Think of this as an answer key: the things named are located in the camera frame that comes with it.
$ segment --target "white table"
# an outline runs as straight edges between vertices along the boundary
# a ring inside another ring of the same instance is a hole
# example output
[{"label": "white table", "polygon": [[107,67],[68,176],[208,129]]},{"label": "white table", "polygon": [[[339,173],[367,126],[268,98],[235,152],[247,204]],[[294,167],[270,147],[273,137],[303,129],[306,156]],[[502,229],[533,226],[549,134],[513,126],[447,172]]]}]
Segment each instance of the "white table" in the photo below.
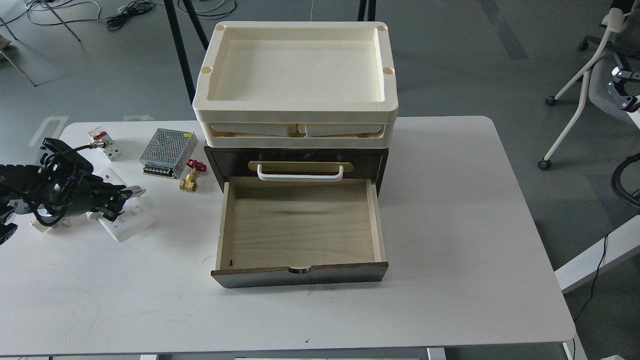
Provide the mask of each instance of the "white table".
[{"label": "white table", "polygon": [[[156,222],[124,243],[98,223],[40,234],[18,219],[0,247],[0,356],[560,343],[575,327],[493,123],[396,122],[380,193],[389,270],[380,283],[224,289],[214,268],[222,194],[211,171],[186,193],[141,173],[157,127],[102,126],[124,151],[81,154],[113,168]],[[194,158],[204,160],[202,146]]]}]

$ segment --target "white handle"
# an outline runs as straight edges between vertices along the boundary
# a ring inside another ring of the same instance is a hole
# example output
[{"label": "white handle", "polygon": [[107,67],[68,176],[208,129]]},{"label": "white handle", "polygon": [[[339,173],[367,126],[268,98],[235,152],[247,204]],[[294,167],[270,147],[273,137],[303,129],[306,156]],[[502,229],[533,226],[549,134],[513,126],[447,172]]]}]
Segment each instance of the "white handle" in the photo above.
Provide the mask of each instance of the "white handle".
[{"label": "white handle", "polygon": [[338,174],[335,175],[283,175],[265,174],[262,172],[262,164],[258,164],[258,177],[262,181],[299,181],[305,183],[336,183],[342,180],[344,166],[340,165]]}]

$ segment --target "black table leg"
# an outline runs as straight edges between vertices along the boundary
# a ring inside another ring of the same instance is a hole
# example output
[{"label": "black table leg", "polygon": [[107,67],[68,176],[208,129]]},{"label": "black table leg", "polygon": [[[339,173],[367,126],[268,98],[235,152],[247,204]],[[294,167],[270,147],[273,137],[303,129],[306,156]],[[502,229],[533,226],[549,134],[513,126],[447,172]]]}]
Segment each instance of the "black table leg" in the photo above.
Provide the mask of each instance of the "black table leg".
[{"label": "black table leg", "polygon": [[187,53],[184,50],[184,43],[182,42],[182,34],[180,33],[180,25],[178,24],[178,17],[175,14],[173,0],[164,0],[164,8],[166,9],[166,16],[169,18],[169,26],[171,26],[171,34],[173,35],[173,43],[175,44],[175,51],[178,53],[178,60],[180,61],[180,68],[182,69],[182,77],[184,77],[184,85],[187,87],[189,102],[193,104],[193,98],[196,95],[196,90],[193,86],[193,78],[191,77],[191,70],[189,69],[189,60],[187,60]]},{"label": "black table leg", "polygon": [[364,10],[367,7],[367,0],[360,0],[360,7],[358,8],[358,21],[364,21]]},{"label": "black table leg", "polygon": [[369,0],[369,13],[367,14],[367,21],[376,20],[376,0]]},{"label": "black table leg", "polygon": [[193,4],[191,4],[191,0],[184,0],[184,7],[187,9],[187,13],[191,18],[191,22],[193,23],[193,27],[196,29],[196,33],[198,33],[198,37],[200,38],[200,42],[202,43],[202,47],[206,50],[209,47],[209,41],[207,36],[204,34],[204,30],[202,29],[202,25],[200,24],[200,19],[198,19],[198,14],[196,10],[193,8]]}]

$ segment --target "wall socket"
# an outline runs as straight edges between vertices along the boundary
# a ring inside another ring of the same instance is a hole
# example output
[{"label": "wall socket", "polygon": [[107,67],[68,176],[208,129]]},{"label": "wall socket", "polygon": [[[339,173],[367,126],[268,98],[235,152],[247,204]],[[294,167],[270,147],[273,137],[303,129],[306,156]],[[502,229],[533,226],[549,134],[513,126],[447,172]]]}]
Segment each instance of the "wall socket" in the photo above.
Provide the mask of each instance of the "wall socket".
[{"label": "wall socket", "polygon": [[[105,168],[104,170],[96,172],[95,175],[103,178],[105,183],[126,185],[120,176],[110,168]],[[145,205],[139,197],[132,197],[127,200],[122,210],[124,212],[120,214],[114,222],[110,222],[102,216],[95,216],[96,213],[90,213],[87,217],[97,218],[106,231],[109,232],[111,237],[113,237],[117,242],[125,241],[140,232],[142,229],[151,225],[155,220],[153,214],[149,211],[148,206]]]}]

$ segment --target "drawer front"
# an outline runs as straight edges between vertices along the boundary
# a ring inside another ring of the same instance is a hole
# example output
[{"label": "drawer front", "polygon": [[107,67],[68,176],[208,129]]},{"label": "drawer front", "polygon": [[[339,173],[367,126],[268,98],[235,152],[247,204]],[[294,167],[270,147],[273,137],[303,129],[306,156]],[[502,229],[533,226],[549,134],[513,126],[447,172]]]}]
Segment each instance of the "drawer front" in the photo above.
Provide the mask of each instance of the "drawer front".
[{"label": "drawer front", "polygon": [[257,177],[260,162],[349,163],[344,179],[370,179],[380,192],[388,149],[258,149],[205,146],[205,153],[220,188],[231,177]]},{"label": "drawer front", "polygon": [[257,286],[331,284],[381,281],[389,263],[316,265],[309,268],[257,268],[213,270],[211,276],[224,288]]}]

